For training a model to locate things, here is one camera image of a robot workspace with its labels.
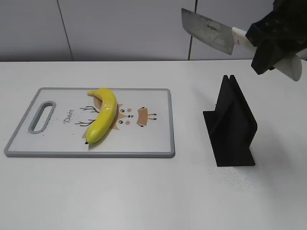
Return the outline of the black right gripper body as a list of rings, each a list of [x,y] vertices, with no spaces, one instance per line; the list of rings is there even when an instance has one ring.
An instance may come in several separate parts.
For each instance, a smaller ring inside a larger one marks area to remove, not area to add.
[[[279,39],[292,52],[300,52],[307,47],[307,1],[275,0],[273,11],[281,20]]]

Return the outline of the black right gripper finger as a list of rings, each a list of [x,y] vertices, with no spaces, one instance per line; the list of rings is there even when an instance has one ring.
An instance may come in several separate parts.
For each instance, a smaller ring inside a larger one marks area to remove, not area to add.
[[[260,47],[264,44],[271,44],[279,47],[285,47],[287,32],[284,28],[287,25],[287,15],[282,11],[271,11],[261,20],[252,23],[245,37],[254,47]]]
[[[259,75],[271,69],[285,75],[301,75],[301,58],[297,53],[306,48],[306,38],[268,38],[257,45],[251,66]]]

